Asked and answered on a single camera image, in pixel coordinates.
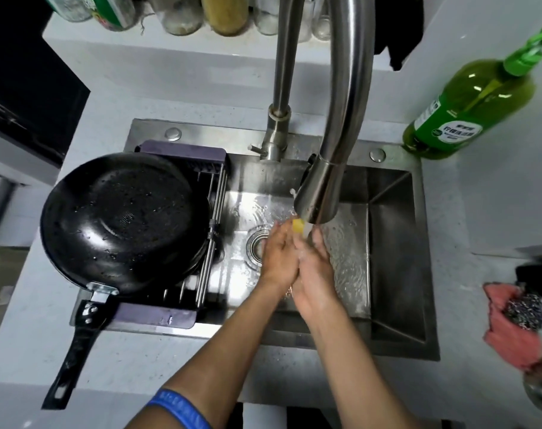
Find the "person's right forearm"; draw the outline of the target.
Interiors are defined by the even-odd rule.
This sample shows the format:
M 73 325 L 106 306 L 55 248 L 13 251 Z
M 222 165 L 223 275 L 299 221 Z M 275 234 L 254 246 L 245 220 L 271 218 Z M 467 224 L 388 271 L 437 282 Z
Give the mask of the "person's right forearm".
M 334 300 L 296 305 L 312 334 L 343 429 L 420 429 L 383 379 L 343 306 Z

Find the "green dish soap bottle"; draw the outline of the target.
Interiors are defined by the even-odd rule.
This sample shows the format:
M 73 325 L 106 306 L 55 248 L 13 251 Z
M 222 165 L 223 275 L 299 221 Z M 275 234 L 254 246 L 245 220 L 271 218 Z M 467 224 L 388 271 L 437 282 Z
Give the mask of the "green dish soap bottle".
M 542 29 L 504 59 L 465 64 L 403 133 L 402 148 L 444 159 L 526 106 L 535 93 L 531 71 L 542 61 Z

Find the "person's left hand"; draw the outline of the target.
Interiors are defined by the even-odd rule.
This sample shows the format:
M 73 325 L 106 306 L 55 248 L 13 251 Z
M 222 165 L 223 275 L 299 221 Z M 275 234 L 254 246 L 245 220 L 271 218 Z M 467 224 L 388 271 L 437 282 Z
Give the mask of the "person's left hand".
M 282 250 L 269 252 L 267 237 L 258 285 L 273 290 L 281 298 L 297 279 L 298 263 L 299 259 L 294 243 Z

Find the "stainless steel faucet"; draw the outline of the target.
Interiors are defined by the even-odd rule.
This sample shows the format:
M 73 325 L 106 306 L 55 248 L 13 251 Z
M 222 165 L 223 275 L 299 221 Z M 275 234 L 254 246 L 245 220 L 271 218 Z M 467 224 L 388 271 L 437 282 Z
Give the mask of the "stainless steel faucet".
M 280 0 L 273 102 L 260 159 L 280 161 L 287 149 L 290 89 L 305 0 Z M 366 113 L 375 48 L 375 0 L 328 0 L 331 10 L 331 93 L 318 156 L 294 201 L 296 214 L 312 224 L 337 213 L 346 163 Z

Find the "jar with yellow contents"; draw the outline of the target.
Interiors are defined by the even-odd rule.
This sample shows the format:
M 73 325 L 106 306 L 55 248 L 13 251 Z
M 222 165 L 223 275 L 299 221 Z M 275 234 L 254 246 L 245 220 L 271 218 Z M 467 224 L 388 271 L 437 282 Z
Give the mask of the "jar with yellow contents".
M 249 18 L 248 0 L 201 0 L 211 29 L 222 36 L 239 35 Z

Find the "blue wristband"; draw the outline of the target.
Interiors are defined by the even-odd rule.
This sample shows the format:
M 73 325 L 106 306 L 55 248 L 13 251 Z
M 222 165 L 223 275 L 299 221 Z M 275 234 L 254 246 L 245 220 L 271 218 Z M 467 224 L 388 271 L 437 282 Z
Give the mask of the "blue wristband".
M 200 411 L 183 395 L 162 388 L 147 402 L 167 411 L 184 429 L 213 429 Z

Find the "round sink drain strainer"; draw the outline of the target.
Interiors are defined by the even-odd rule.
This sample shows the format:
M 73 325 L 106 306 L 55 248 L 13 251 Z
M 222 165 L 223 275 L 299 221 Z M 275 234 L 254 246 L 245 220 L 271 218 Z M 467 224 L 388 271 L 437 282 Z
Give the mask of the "round sink drain strainer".
M 260 271 L 264 242 L 269 235 L 270 226 L 262 225 L 249 230 L 245 243 L 245 260 L 254 271 Z

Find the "black frying pan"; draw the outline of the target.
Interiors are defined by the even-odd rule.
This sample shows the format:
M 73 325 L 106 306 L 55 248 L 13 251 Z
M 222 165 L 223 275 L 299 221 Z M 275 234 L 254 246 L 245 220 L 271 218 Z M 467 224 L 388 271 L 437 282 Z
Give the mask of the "black frying pan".
M 176 284 L 196 269 L 211 212 L 197 173 L 155 154 L 98 157 L 57 183 L 41 213 L 41 243 L 57 271 L 91 296 L 76 310 L 72 343 L 43 410 L 67 407 L 122 298 Z

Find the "purple sink drain rack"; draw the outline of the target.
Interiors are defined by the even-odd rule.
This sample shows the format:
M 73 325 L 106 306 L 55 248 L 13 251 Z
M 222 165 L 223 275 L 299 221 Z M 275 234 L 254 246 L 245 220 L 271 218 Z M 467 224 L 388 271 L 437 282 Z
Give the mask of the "purple sink drain rack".
M 146 295 L 133 295 L 119 300 L 110 296 L 103 309 L 103 324 L 88 324 L 89 329 L 199 336 L 195 330 L 207 323 L 210 277 L 224 259 L 222 215 L 230 162 L 224 149 L 191 144 L 168 144 L 151 139 L 135 149 L 170 159 L 182 170 L 197 176 L 197 184 L 206 192 L 210 205 L 210 221 L 203 252 L 198 262 L 181 275 L 177 282 L 165 281 L 165 287 Z

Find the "green labelled jar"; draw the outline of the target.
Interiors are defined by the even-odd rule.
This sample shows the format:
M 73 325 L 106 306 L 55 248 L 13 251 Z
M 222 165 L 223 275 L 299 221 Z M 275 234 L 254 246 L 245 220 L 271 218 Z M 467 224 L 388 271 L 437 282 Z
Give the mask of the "green labelled jar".
M 92 18 L 82 0 L 45 0 L 52 10 L 68 22 L 80 23 Z

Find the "black kitchen appliance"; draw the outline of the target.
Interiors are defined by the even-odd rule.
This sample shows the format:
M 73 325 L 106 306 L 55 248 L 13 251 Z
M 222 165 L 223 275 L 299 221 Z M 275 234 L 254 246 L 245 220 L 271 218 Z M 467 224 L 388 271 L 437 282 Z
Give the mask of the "black kitchen appliance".
M 45 0 L 0 0 L 0 134 L 61 167 L 89 88 L 43 39 Z

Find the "black object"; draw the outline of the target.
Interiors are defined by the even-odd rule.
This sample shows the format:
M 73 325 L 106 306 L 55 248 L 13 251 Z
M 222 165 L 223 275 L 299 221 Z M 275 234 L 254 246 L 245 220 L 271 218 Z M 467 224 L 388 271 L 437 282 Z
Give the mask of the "black object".
M 527 292 L 542 297 L 542 263 L 520 265 L 515 273 L 517 282 L 523 284 Z

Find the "person's right hand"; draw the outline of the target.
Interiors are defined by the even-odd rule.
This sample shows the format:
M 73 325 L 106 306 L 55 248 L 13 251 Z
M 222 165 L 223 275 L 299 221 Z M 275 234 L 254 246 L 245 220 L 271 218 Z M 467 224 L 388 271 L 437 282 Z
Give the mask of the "person's right hand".
M 336 293 L 331 261 L 328 264 L 320 260 L 299 260 L 292 296 L 297 310 L 309 326 L 333 307 L 339 307 L 341 303 Z

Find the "black hanging cloth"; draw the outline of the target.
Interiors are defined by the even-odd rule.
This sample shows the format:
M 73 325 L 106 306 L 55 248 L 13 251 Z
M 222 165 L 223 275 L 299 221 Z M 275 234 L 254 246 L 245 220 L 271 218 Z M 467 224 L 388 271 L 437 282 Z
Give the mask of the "black hanging cloth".
M 423 0 L 375 0 L 375 55 L 388 49 L 390 66 L 399 71 L 424 33 Z

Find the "green lidded jar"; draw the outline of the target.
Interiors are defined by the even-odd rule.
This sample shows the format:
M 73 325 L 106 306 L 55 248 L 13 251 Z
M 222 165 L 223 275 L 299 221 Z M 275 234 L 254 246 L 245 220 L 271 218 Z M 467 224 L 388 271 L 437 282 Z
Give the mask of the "green lidded jar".
M 82 1 L 91 16 L 110 31 L 125 31 L 137 22 L 137 9 L 132 0 Z

